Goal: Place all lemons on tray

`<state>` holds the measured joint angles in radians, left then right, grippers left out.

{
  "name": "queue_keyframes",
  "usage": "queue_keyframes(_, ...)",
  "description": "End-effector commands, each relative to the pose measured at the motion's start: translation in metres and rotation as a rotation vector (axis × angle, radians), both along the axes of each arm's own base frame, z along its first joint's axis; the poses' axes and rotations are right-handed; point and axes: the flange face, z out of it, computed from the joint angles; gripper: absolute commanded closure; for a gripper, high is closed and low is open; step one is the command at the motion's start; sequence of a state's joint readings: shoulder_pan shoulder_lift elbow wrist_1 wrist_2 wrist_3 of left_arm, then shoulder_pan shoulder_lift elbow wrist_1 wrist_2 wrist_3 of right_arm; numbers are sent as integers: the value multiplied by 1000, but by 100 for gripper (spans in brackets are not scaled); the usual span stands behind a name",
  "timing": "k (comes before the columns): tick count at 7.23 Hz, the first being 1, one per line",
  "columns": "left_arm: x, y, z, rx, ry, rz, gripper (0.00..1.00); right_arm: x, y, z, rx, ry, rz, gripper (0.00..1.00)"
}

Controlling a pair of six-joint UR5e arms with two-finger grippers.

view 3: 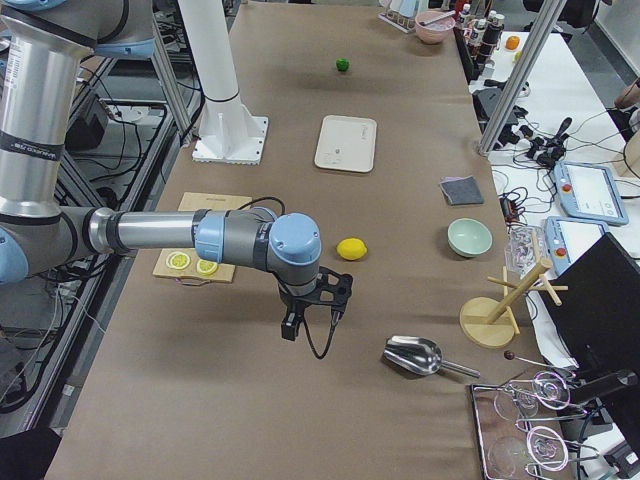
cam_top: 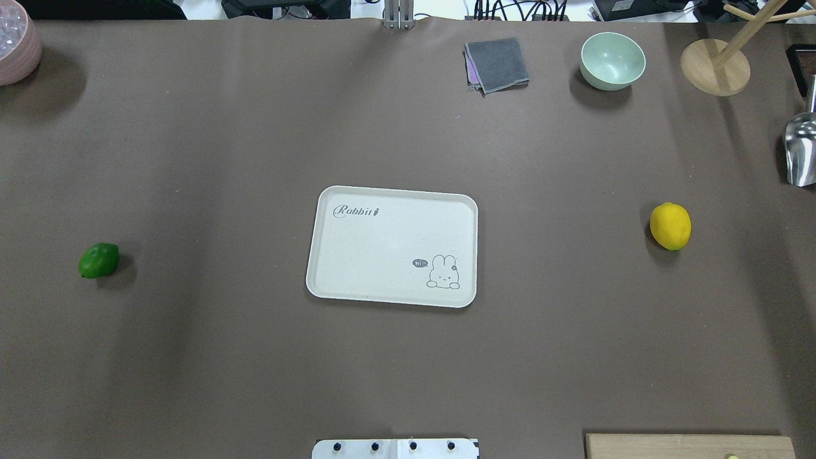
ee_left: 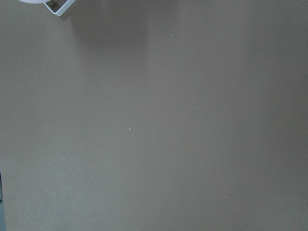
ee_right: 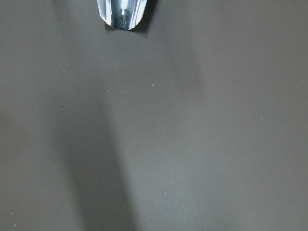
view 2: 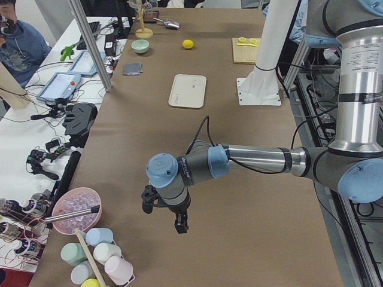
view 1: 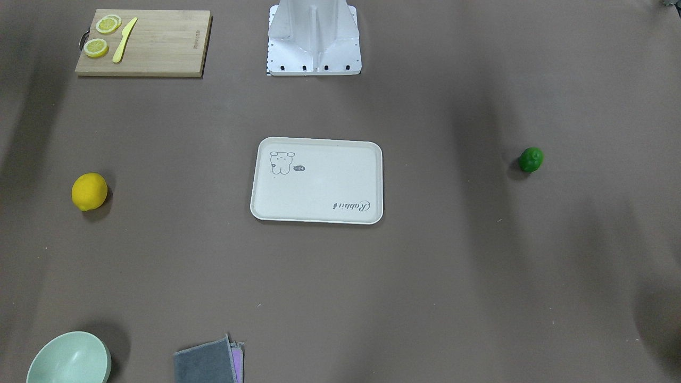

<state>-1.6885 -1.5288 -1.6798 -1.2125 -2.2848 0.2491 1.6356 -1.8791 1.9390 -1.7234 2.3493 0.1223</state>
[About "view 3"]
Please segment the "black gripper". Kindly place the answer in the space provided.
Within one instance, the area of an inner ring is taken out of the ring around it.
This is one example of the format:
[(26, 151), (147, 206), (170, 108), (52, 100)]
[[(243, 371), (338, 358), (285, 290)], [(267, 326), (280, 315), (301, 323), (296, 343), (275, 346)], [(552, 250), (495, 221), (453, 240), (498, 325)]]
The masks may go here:
[(286, 307), (286, 314), (281, 322), (281, 336), (285, 340), (297, 339), (300, 320), (310, 306), (329, 307), (331, 315), (341, 320), (352, 295), (353, 276), (320, 266), (315, 279), (308, 286), (311, 290), (300, 295), (292, 285), (278, 279), (280, 298)]

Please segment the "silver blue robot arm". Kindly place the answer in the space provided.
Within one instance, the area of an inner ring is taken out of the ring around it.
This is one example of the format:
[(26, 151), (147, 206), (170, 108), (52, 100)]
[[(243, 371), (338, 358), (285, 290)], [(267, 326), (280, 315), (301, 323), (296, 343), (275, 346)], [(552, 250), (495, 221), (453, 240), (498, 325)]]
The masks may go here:
[(116, 212), (62, 207), (54, 197), (75, 80), (91, 54), (148, 58), (155, 50), (148, 1), (5, 1), (11, 35), (1, 98), (1, 280), (13, 283), (93, 254), (192, 248), (204, 260), (272, 274), (294, 340), (305, 311), (346, 310), (353, 279), (320, 265), (315, 221), (265, 207)]

